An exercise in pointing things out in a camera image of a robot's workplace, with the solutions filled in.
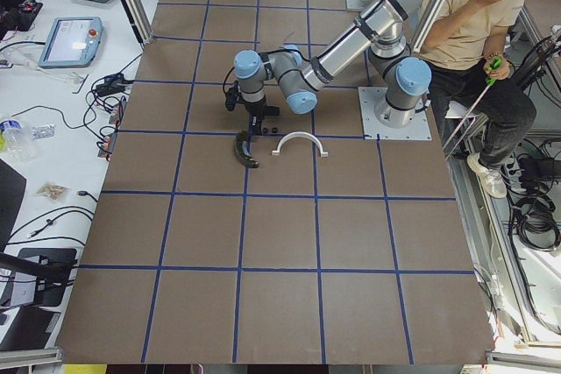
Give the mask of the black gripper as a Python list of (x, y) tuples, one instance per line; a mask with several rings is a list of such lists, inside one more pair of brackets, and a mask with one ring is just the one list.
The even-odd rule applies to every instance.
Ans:
[(262, 123), (266, 116), (278, 116), (280, 114), (280, 108), (268, 105), (266, 100), (245, 102), (245, 109), (250, 115), (250, 133), (252, 135), (262, 134)]

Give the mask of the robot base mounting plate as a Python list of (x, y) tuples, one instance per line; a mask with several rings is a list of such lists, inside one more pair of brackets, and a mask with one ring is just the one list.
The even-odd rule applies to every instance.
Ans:
[(365, 140), (430, 141), (428, 118), (418, 101), (413, 109), (397, 110), (387, 103), (387, 89), (359, 87), (359, 105)]

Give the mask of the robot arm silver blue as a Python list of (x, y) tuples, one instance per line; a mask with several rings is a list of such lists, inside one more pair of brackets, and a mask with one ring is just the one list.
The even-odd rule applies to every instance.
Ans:
[(401, 128), (429, 90), (431, 70), (407, 46), (403, 24), (423, 0), (372, 0), (352, 23), (317, 56), (304, 60), (295, 46), (258, 53), (243, 50), (234, 58), (237, 79), (225, 92), (225, 107), (243, 105), (250, 114), (251, 132), (260, 134), (266, 116), (279, 115), (266, 101), (265, 81), (275, 80), (288, 107), (297, 115), (317, 105), (316, 94), (362, 53), (387, 84), (375, 116), (384, 125)]

